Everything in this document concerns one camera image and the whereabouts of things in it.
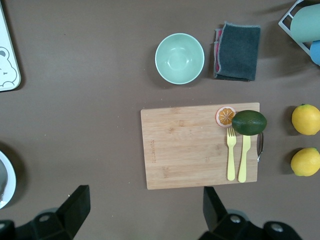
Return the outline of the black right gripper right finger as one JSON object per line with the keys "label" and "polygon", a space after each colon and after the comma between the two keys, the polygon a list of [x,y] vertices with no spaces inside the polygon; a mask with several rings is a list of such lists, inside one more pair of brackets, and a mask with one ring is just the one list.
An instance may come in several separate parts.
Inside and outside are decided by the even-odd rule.
{"label": "black right gripper right finger", "polygon": [[203,215],[208,227],[201,240],[300,240],[288,224],[268,221],[262,228],[237,213],[228,213],[212,186],[203,189]]}

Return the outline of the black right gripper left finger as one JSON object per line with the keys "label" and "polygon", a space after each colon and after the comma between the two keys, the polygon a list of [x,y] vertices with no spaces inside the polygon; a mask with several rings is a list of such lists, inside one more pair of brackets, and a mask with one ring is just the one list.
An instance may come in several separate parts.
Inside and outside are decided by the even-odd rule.
{"label": "black right gripper left finger", "polygon": [[80,185],[54,212],[46,211],[16,228],[16,240],[72,240],[91,210],[90,187]]}

